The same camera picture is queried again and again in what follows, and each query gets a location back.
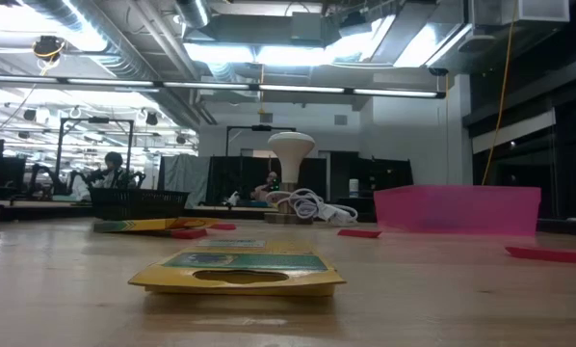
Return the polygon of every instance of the pink plastic bin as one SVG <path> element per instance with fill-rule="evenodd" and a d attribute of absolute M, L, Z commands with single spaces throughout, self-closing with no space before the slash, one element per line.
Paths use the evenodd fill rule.
<path fill-rule="evenodd" d="M 381 230 L 534 236 L 540 188 L 408 186 L 375 192 L 374 202 Z"/>

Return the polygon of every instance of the white wall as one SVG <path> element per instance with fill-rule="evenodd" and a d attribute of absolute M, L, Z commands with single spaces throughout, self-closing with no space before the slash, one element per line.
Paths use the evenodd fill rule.
<path fill-rule="evenodd" d="M 218 121 L 218 125 L 205 125 L 199 131 L 199 156 L 225 154 L 225 131 L 228 125 L 251 126 L 260 123 L 259 104 L 231 106 L 226 103 L 210 103 L 207 109 Z M 358 151 L 359 114 L 351 105 L 275 103 L 264 105 L 265 112 L 274 114 L 272 126 L 296 127 L 297 131 L 314 138 L 316 146 L 309 157 L 318 157 L 319 150 Z M 348 116 L 348 125 L 334 125 L 335 115 Z M 230 138 L 239 133 L 230 132 Z M 230 142 L 229 155 L 240 155 L 241 149 L 270 149 L 267 145 L 274 132 L 252 132 L 243 130 Z"/>
<path fill-rule="evenodd" d="M 455 82 L 448 120 L 444 99 L 372 98 L 361 110 L 360 157 L 410 160 L 416 184 L 471 184 L 470 142 L 461 125 L 469 79 Z"/>

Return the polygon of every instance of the wooden table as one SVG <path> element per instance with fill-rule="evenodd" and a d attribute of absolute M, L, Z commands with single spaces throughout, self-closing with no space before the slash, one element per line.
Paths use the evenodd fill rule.
<path fill-rule="evenodd" d="M 237 221 L 209 237 L 307 239 L 348 284 L 322 299 L 182 296 L 126 282 L 193 241 L 91 234 L 90 223 L 0 226 L 0 346 L 576 347 L 576 265 L 502 250 L 528 239 Z M 537 241 L 576 248 L 576 236 Z"/>

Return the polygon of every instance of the yellow book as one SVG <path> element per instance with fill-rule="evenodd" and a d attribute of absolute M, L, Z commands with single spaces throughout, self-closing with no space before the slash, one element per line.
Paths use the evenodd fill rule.
<path fill-rule="evenodd" d="M 175 228 L 195 227 L 206 228 L 219 223 L 215 218 L 179 217 L 156 220 L 131 221 L 97 221 L 93 223 L 94 232 L 118 231 L 153 231 Z"/>
<path fill-rule="evenodd" d="M 206 239 L 149 265 L 129 283 L 168 293 L 331 296 L 345 281 L 307 244 Z"/>

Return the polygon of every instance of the black basket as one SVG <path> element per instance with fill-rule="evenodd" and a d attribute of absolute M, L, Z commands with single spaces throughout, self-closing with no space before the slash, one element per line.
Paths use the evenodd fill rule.
<path fill-rule="evenodd" d="M 175 218 L 190 193 L 148 189 L 91 189 L 93 214 L 105 221 Z"/>

